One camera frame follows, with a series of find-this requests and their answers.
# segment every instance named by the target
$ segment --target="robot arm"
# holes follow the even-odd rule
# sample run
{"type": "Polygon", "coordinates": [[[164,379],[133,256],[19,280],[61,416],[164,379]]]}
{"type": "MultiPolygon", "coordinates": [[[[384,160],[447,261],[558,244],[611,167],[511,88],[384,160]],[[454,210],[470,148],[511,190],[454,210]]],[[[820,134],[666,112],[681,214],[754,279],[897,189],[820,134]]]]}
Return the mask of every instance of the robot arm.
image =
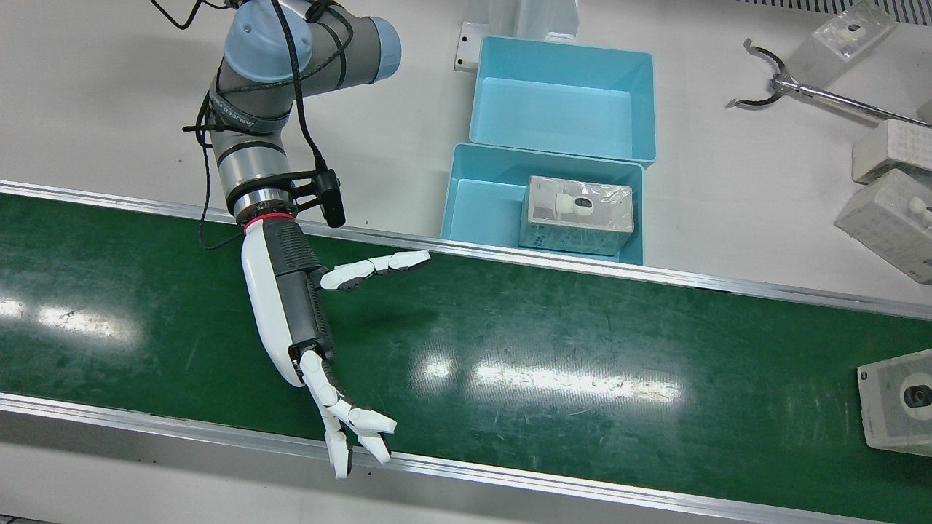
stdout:
{"type": "Polygon", "coordinates": [[[333,2],[250,0],[233,7],[237,14],[202,108],[204,122],[227,208],[244,228],[242,266],[259,336],[282,377],[295,387],[308,387],[321,413],[330,462],[336,476],[345,477],[351,467],[346,428],[385,462],[391,455],[382,435],[394,432],[395,421],[357,407],[331,372],[334,342],[318,291],[351,290],[372,274],[416,269],[430,255],[399,253],[333,271],[324,267],[295,216],[320,205],[329,226],[342,226],[339,181],[326,169],[306,130],[317,169],[290,172],[281,129],[297,95],[373,83],[393,74],[401,45],[386,21],[354,17],[333,2]],[[285,42],[285,24],[292,45],[285,42]],[[300,186],[298,181],[306,183],[300,186]]]}

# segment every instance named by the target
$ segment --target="blue plastic bin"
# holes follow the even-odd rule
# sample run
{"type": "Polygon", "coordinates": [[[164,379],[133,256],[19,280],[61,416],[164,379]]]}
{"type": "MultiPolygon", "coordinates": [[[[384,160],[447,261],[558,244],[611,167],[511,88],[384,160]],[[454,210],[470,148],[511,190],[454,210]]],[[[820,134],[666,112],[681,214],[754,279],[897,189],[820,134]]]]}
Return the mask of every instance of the blue plastic bin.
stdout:
{"type": "Polygon", "coordinates": [[[574,157],[492,145],[457,144],[453,150],[453,168],[446,191],[441,238],[520,247],[521,204],[532,174],[631,186],[635,232],[617,256],[550,253],[644,264],[644,168],[634,162],[619,160],[574,157]]]}
{"type": "Polygon", "coordinates": [[[657,158],[650,53],[487,36],[470,140],[585,157],[657,158]]]}

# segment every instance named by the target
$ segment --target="blue joint cap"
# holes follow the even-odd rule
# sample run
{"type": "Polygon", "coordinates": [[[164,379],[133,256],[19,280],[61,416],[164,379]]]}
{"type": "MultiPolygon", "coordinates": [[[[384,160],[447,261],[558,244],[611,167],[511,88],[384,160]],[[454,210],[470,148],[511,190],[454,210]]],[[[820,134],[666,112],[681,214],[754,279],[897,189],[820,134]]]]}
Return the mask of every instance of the blue joint cap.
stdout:
{"type": "MultiPolygon", "coordinates": [[[[287,7],[284,12],[297,51],[298,69],[310,63],[311,33],[308,23],[287,7]]],[[[270,0],[252,0],[237,9],[224,44],[226,63],[253,82],[271,83],[292,77],[288,45],[270,0]]]]}
{"type": "Polygon", "coordinates": [[[394,75],[402,63],[402,39],[398,36],[398,32],[385,19],[373,17],[372,22],[378,31],[378,43],[382,48],[382,57],[378,62],[376,78],[369,82],[370,84],[394,75]]]}

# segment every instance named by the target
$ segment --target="white packaging box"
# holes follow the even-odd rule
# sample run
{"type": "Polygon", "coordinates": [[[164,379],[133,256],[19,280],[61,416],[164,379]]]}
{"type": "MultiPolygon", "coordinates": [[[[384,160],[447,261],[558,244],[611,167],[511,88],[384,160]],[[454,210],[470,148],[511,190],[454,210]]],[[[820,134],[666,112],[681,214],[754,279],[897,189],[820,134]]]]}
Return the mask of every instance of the white packaging box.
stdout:
{"type": "Polygon", "coordinates": [[[617,255],[635,230],[630,186],[531,176],[522,209],[520,245],[591,255],[617,255]]]}
{"type": "Polygon", "coordinates": [[[932,189],[893,170],[859,190],[835,226],[918,283],[932,283],[932,189]]]}
{"type": "Polygon", "coordinates": [[[932,100],[924,103],[917,113],[919,114],[920,120],[932,124],[932,100]]]}
{"type": "Polygon", "coordinates": [[[932,350],[857,369],[868,446],[932,457],[932,350]]]}
{"type": "Polygon", "coordinates": [[[851,179],[860,184],[899,169],[932,186],[932,129],[884,120],[855,143],[851,157],[851,179]]]}
{"type": "Polygon", "coordinates": [[[825,88],[896,27],[897,21],[873,2],[859,2],[806,36],[787,68],[800,82],[825,88]]]}

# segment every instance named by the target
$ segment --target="green conveyor belt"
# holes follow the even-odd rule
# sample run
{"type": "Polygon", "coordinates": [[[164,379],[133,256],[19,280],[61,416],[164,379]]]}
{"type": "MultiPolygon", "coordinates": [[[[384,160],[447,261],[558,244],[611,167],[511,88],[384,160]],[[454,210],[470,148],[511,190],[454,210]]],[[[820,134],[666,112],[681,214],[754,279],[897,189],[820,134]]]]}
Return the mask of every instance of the green conveyor belt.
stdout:
{"type": "MultiPolygon", "coordinates": [[[[9,195],[0,219],[0,391],[321,438],[259,345],[236,244],[9,195]]],[[[331,267],[394,251],[313,244],[331,267]]],[[[855,376],[932,346],[930,322],[451,255],[322,299],[336,374],[398,421],[396,450],[932,519],[932,459],[865,445],[855,376]]]]}

